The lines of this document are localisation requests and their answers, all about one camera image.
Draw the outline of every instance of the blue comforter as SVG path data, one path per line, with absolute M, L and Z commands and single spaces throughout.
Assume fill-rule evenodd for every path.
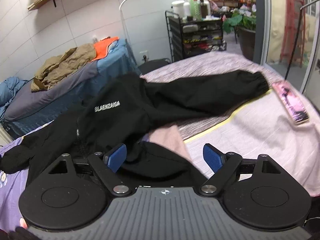
M 9 77 L 0 83 L 0 120 L 3 120 L 4 112 L 12 102 L 16 93 L 27 83 L 27 80 L 20 80 L 17 77 Z

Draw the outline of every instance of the circular pad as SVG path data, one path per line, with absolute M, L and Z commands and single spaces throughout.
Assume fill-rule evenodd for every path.
M 42 202 L 49 207 L 62 208 L 75 203 L 79 193 L 71 187 L 54 187 L 42 195 Z
M 277 187 L 257 187 L 251 191 L 253 201 L 264 207 L 278 207 L 286 203 L 289 199 L 288 194 Z
M 228 187 L 223 203 L 239 222 L 260 230 L 301 225 L 310 209 L 310 196 L 293 179 L 284 182 L 275 176 L 252 176 Z
M 57 231 L 92 223 L 106 205 L 101 187 L 66 174 L 40 175 L 19 199 L 20 212 L 28 225 Z

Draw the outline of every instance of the metal bolt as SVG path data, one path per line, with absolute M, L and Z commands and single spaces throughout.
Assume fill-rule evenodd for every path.
M 118 194 L 123 194 L 123 193 L 127 193 L 129 191 L 129 188 L 125 185 L 118 185 L 113 188 L 113 191 Z
M 214 193 L 217 191 L 217 188 L 213 185 L 204 185 L 201 187 L 201 190 L 204 192 L 204 193 Z

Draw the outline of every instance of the bed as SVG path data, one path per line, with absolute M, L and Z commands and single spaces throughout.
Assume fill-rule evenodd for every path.
M 164 66 L 144 76 L 152 82 L 168 82 L 179 77 L 230 72 L 236 69 L 261 71 L 268 83 L 282 80 L 277 73 L 244 57 L 226 52 L 210 52 Z M 156 142 L 190 160 L 203 174 L 213 172 L 203 159 L 203 146 L 210 143 L 222 152 L 234 151 L 244 158 L 268 154 L 286 169 L 311 196 L 320 195 L 320 117 L 309 101 L 300 95 L 310 121 L 291 123 L 275 93 L 231 109 L 222 116 L 173 123 L 151 131 L 143 139 Z M 20 143 L 17 139 L 0 149 L 0 154 Z M 18 198 L 24 190 L 27 170 L 6 175 L 0 187 L 0 228 L 5 231 L 19 224 Z
M 12 138 L 21 137 L 94 97 L 112 78 L 130 71 L 140 74 L 130 46 L 120 39 L 105 58 L 86 64 L 48 91 L 32 93 L 32 80 L 26 83 L 5 111 L 3 127 Z

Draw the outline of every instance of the jacket zipper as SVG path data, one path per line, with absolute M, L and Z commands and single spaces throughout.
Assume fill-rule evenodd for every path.
M 80 132 L 79 132 L 79 124 L 78 124 L 78 119 L 76 120 L 76 128 L 77 128 L 77 141 L 79 143 L 79 148 L 80 148 L 80 153 L 82 154 L 83 157 L 86 157 L 86 152 L 81 140 Z

